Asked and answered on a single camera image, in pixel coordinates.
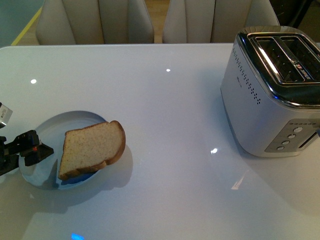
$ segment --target toaster control panel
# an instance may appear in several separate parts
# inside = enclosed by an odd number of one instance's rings
[[[292,119],[265,149],[266,153],[290,153],[304,150],[319,136],[320,119]]]

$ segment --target toaster button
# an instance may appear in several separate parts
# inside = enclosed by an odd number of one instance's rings
[[[295,137],[296,137],[295,134],[290,134],[290,135],[288,136],[288,139],[293,139],[293,138],[295,138]]]
[[[301,131],[302,131],[302,127],[301,126],[299,126],[299,127],[297,127],[297,128],[295,128],[295,129],[293,129],[293,131],[295,132],[295,133],[300,133]]]

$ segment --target silver toaster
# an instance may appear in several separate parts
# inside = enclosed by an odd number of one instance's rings
[[[244,150],[259,157],[299,155],[320,135],[320,49],[292,27],[244,28],[221,94]]]

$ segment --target plate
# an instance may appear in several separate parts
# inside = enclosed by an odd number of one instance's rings
[[[67,181],[58,178],[65,133],[69,130],[81,129],[105,121],[104,118],[92,112],[69,111],[42,123],[35,131],[42,143],[53,148],[54,154],[32,166],[25,166],[25,159],[20,157],[19,169],[24,179],[37,188],[47,190],[74,188],[91,179],[96,172],[82,174]]]

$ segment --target chair backrest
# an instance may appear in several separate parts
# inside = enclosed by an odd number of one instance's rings
[[[41,45],[154,42],[144,0],[45,0],[36,27]]]
[[[248,26],[279,25],[269,0],[170,0],[163,43],[233,43]]]

